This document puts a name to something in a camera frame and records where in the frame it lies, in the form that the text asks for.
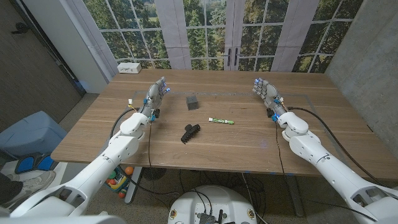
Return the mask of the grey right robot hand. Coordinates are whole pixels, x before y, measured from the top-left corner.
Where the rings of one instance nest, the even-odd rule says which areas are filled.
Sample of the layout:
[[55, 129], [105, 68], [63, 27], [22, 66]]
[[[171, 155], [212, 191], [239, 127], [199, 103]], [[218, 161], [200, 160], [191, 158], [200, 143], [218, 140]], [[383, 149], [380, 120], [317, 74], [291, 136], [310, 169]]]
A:
[[282, 114], [288, 112], [288, 109], [284, 105], [283, 97], [269, 81], [263, 80], [262, 78], [256, 78], [254, 80], [254, 87], [252, 90], [263, 100], [267, 108], [267, 116], [269, 118], [276, 121]]

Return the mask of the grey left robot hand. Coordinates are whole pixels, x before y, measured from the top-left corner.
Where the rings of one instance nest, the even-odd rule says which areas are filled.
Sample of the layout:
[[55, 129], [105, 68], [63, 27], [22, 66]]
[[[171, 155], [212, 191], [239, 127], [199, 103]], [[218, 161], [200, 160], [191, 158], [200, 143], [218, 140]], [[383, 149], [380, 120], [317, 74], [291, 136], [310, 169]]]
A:
[[166, 85], [166, 78], [161, 77], [153, 85], [150, 86], [144, 98], [144, 103], [139, 109], [139, 113], [150, 117], [151, 114], [159, 109], [162, 104], [162, 99], [170, 91]]

